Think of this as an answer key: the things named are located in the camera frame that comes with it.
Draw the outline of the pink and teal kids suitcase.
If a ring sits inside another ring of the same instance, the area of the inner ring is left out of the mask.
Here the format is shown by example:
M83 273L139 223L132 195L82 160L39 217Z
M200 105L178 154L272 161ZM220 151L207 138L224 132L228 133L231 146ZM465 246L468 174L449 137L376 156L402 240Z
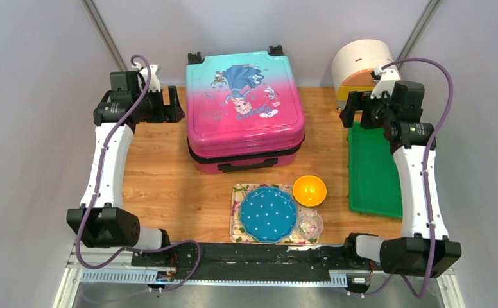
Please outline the pink and teal kids suitcase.
M187 59L187 145L201 172L294 161L305 140L305 113L282 46Z

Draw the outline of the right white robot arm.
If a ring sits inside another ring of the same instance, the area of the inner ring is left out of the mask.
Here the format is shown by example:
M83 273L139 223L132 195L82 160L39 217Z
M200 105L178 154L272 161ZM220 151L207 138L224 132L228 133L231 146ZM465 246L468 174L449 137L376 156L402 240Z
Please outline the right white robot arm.
M368 260L394 275L437 278L462 254L441 217L434 161L435 129L421 122L425 89L421 83L396 81L381 94L351 91L339 118L345 128L362 113L360 127L382 128L396 165L402 200L401 237L351 233L345 239L344 263L358 269Z

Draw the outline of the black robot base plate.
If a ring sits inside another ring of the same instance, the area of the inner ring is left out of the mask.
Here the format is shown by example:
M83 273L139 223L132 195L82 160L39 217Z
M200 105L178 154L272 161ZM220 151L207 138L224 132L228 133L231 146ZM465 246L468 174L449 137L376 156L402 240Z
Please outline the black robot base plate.
M343 246L184 243L132 255L131 265L169 273L174 283L339 287L365 292L380 267Z

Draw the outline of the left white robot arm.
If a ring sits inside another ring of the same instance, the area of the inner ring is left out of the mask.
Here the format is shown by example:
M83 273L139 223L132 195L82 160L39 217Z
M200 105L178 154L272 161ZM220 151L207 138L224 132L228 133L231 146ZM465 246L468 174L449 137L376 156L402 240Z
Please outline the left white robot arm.
M169 264L173 249L167 234L141 225L123 208L123 178L130 144L139 123L177 123L184 118L175 86L164 102L159 67L112 72L111 89L93 111L95 150L80 206L67 211L67 224L88 248L148 250L157 266Z

